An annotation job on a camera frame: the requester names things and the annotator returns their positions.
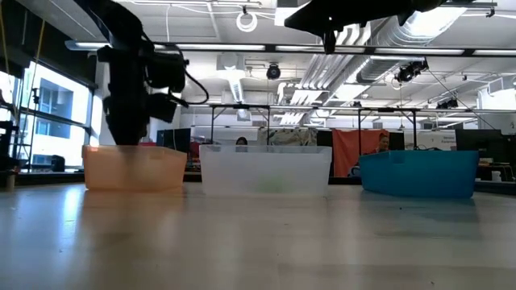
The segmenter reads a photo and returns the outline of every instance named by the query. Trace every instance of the metal frame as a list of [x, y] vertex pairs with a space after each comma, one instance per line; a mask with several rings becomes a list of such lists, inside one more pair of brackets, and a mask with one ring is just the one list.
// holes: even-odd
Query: metal frame
[[[66, 46], [73, 51], [96, 52], [108, 45], [106, 42], [77, 42], [69, 40]], [[240, 52], [240, 53], [289, 53], [325, 54], [322, 45], [314, 44], [274, 44], [274, 43], [155, 43], [157, 52]], [[476, 47], [386, 47], [367, 45], [337, 45], [335, 55], [359, 56], [438, 56], [438, 57], [480, 57], [513, 58], [516, 48], [476, 48]]]
[[[416, 108], [357, 108], [358, 109], [358, 148], [359, 148], [359, 155], [362, 156], [362, 121], [363, 119], [360, 119], [361, 112], [362, 111], [369, 111], [369, 114], [373, 111], [381, 112], [381, 113], [394, 113], [394, 112], [400, 112], [409, 119], [410, 122], [412, 122], [412, 132], [414, 135], [414, 150], [418, 149], [418, 134], [417, 134], [417, 128], [416, 128], [416, 114], [417, 112], [421, 111], [420, 109]], [[406, 115], [407, 112], [412, 113], [412, 119], [409, 118], [409, 116]]]
[[[222, 114], [226, 109], [230, 108], [230, 109], [235, 109], [235, 110], [250, 110], [250, 109], [267, 110], [267, 112], [268, 112], [267, 118], [266, 118], [267, 119], [267, 145], [269, 145], [270, 137], [268, 135], [268, 132], [270, 131], [270, 121], [269, 120], [271, 118], [271, 106], [269, 106], [269, 105], [246, 105], [246, 104], [210, 104], [208, 106], [211, 108], [210, 141], [212, 144], [214, 143], [213, 137], [214, 137], [215, 119], [217, 119], [217, 117], [220, 116], [220, 114]], [[223, 108], [223, 110], [215, 116], [215, 109], [217, 109], [217, 108]]]

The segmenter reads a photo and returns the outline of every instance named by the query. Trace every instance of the orange partition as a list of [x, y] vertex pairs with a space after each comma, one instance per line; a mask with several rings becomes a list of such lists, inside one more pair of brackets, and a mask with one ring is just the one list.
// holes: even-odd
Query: orange partition
[[[380, 135], [389, 136], [387, 130], [363, 130], [362, 154], [371, 154], [378, 148]], [[358, 162], [358, 130], [341, 131], [333, 130], [333, 167], [335, 177], [347, 177], [349, 169]]]

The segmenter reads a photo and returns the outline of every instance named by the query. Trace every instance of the fluorescent light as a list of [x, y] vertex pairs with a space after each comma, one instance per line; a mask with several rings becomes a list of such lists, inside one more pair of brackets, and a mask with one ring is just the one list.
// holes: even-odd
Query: fluorescent light
[[210, 105], [208, 104], [197, 104], [197, 105], [190, 105], [190, 108], [210, 108]]
[[271, 106], [271, 109], [312, 110], [312, 106]]
[[105, 47], [106, 45], [110, 45], [109, 43], [78, 43], [76, 42], [75, 45], [78, 48], [84, 48], [84, 49], [100, 49]]
[[324, 106], [319, 107], [320, 110], [358, 110], [360, 108], [356, 107], [331, 107], [331, 106]]
[[424, 61], [424, 56], [371, 56], [371, 60]]
[[516, 56], [516, 49], [478, 49], [475, 56]]
[[345, 46], [336, 46], [335, 52], [336, 53], [362, 53], [364, 52], [365, 48], [350, 48]]
[[276, 50], [279, 52], [324, 52], [324, 48], [320, 45], [277, 45]]
[[202, 51], [202, 50], [220, 50], [220, 51], [264, 51], [265, 46], [259, 44], [212, 44], [212, 43], [183, 43], [177, 45], [182, 50]]
[[464, 49], [439, 49], [439, 48], [377, 48], [375, 53], [398, 54], [398, 55], [424, 55], [424, 56], [459, 56]]
[[[279, 52], [324, 52], [322, 45], [277, 45]], [[364, 48], [354, 48], [348, 46], [336, 46], [335, 53], [362, 53]]]
[[471, 119], [471, 117], [467, 117], [467, 118], [443, 117], [443, 118], [439, 118], [437, 122], [463, 122], [463, 121], [468, 121], [469, 119]]

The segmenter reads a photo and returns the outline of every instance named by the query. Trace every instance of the camera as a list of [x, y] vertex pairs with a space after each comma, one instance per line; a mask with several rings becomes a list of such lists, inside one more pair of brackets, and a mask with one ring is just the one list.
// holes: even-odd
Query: camera
[[270, 64], [267, 70], [267, 78], [271, 81], [279, 79], [281, 76], [280, 67], [277, 64]]

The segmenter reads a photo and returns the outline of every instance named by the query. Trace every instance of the plastic bin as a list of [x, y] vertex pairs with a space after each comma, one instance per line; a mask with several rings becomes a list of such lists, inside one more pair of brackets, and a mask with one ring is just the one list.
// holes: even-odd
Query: plastic bin
[[205, 194], [324, 195], [330, 147], [202, 145]]
[[360, 157], [365, 190], [399, 197], [470, 198], [477, 151], [390, 151]]
[[90, 190], [163, 191], [181, 187], [186, 153], [165, 147], [83, 147]]

